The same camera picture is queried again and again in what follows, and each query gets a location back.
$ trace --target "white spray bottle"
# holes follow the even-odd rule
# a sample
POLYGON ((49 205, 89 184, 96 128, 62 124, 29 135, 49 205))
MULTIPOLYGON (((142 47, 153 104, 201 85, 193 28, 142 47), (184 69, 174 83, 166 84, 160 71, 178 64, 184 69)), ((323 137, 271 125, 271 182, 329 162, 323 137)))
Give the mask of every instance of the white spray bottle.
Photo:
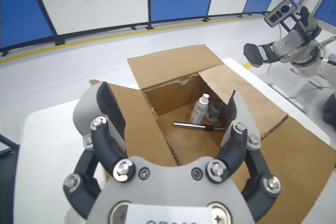
POLYGON ((208 94, 203 94, 202 97, 199 98, 199 100, 196 102, 191 116, 190 116, 190 121, 193 124, 199 124, 206 111, 208 110, 208 106, 209 106, 209 95, 208 94))

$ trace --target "cardboard box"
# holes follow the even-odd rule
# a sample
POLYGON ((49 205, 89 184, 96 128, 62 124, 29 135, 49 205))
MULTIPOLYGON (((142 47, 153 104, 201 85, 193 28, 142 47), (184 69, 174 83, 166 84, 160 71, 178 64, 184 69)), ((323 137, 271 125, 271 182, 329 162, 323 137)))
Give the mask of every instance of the cardboard box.
MULTIPOLYGON (((336 162, 334 150, 288 117, 205 45, 161 51, 128 60, 141 90, 110 85, 126 120, 129 156, 164 166, 215 157, 224 133, 176 128, 189 122, 197 99, 227 104, 233 90, 242 95, 262 137, 261 151, 282 192, 259 223, 301 223, 328 181, 336 162)), ((225 111, 220 124, 225 126, 225 111)), ((245 163, 232 176, 243 189, 245 163)))

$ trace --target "robotic hand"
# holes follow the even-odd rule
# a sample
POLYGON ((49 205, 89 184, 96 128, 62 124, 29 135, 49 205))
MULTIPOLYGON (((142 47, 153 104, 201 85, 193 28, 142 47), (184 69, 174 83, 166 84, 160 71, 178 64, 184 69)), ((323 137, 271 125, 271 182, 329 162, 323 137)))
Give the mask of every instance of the robotic hand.
MULTIPOLYGON (((256 46, 246 44, 244 55, 252 66, 281 61, 292 64, 303 77, 320 76, 336 89, 336 63, 323 58, 323 47, 336 40, 333 36, 321 43, 315 39, 321 28, 306 7, 300 10, 300 19, 294 16, 296 5, 291 0, 282 1, 264 18, 270 27, 281 24, 288 34, 275 42, 256 46), (289 29, 284 20, 291 17, 295 26, 289 29)), ((333 93, 324 106, 324 121, 336 128, 336 95, 333 93)))
POLYGON ((255 223, 280 193, 280 182, 259 150, 259 130, 239 92, 234 91, 228 103, 228 124, 217 157, 178 167, 127 156, 126 123, 105 82, 85 92, 73 115, 85 150, 63 190, 88 224, 127 223, 131 204, 211 207, 211 224, 255 223), (230 177, 243 161, 251 178, 240 192, 230 177), (98 162, 111 175, 103 190, 93 177, 98 162))

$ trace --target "label sticker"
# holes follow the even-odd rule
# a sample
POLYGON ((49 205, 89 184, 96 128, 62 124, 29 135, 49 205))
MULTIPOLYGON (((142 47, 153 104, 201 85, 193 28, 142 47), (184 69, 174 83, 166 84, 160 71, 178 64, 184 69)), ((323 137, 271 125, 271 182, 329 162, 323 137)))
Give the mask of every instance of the label sticker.
POLYGON ((130 204, 125 224, 212 224, 210 207, 130 204))

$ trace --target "camera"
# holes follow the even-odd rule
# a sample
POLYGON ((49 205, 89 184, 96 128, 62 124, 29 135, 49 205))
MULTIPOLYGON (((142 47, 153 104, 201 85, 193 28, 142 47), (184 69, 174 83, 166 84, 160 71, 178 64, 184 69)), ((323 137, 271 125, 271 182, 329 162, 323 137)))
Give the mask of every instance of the camera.
POLYGON ((275 27, 280 22, 287 19, 297 9, 296 4, 292 0, 283 0, 276 8, 274 8, 264 18, 270 27, 275 27))

